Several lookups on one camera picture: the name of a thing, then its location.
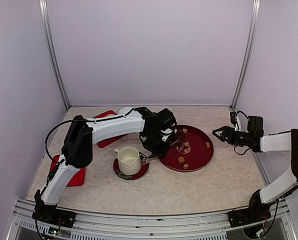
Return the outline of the metal serving tongs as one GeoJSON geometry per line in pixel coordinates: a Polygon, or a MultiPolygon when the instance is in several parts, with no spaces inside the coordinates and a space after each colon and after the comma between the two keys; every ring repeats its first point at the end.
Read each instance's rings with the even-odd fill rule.
{"type": "Polygon", "coordinates": [[[175,146],[179,146],[179,145],[181,145],[182,144],[182,142],[183,142],[183,140],[185,139],[185,137],[186,137],[186,133],[183,133],[183,130],[177,130],[177,140],[176,141],[174,141],[174,142],[166,142],[166,143],[169,143],[170,144],[170,148],[169,148],[169,151],[173,148],[173,147],[175,147],[175,146]]]}

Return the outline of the round dark red tray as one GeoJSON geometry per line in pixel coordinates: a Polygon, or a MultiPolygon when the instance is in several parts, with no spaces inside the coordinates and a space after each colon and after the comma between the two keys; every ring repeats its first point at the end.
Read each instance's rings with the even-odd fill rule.
{"type": "Polygon", "coordinates": [[[190,125],[174,125],[171,129],[187,129],[185,139],[181,145],[174,146],[163,159],[159,161],[167,168],[176,172],[195,172],[205,167],[213,157],[214,146],[209,136],[202,130],[190,125]],[[210,143],[210,148],[206,148],[206,142],[210,143]],[[178,158],[184,157],[183,164],[178,163],[178,158]],[[183,169],[184,164],[188,164],[188,169],[183,169]]]}

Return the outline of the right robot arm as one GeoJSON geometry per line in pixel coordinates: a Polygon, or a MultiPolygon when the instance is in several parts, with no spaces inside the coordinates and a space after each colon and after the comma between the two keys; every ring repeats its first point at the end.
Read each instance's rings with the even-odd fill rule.
{"type": "Polygon", "coordinates": [[[264,134],[261,116],[248,116],[247,129],[243,131],[238,114],[230,113],[232,126],[223,126],[212,131],[221,142],[234,147],[246,147],[255,154],[271,157],[289,157],[289,166],[280,176],[250,197],[248,206],[228,213],[231,226],[240,226],[263,221],[271,217],[270,209],[280,199],[298,188],[298,128],[264,134]]]}

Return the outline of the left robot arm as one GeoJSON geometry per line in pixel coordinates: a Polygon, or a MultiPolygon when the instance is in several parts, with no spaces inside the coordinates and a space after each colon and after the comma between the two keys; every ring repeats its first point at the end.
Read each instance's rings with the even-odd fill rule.
{"type": "Polygon", "coordinates": [[[114,137],[139,134],[143,147],[155,156],[163,157],[171,148],[177,121],[167,108],[152,112],[147,107],[124,107],[118,114],[100,118],[77,115],[64,138],[61,154],[48,174],[46,184],[35,195],[35,212],[52,223],[59,218],[56,208],[60,195],[72,177],[93,160],[93,146],[114,137]]]}

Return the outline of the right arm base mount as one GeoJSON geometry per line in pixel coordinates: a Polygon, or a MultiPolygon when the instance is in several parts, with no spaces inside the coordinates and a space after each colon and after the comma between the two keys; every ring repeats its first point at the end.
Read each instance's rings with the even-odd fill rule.
{"type": "Polygon", "coordinates": [[[231,228],[249,225],[271,218],[270,211],[251,213],[248,208],[232,210],[227,213],[231,228]]]}

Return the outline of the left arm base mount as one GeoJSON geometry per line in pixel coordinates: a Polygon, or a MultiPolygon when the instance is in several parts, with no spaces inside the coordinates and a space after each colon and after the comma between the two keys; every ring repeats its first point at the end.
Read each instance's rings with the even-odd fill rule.
{"type": "Polygon", "coordinates": [[[57,208],[43,209],[41,211],[35,210],[32,218],[43,223],[72,229],[76,219],[76,213],[57,208]]]}

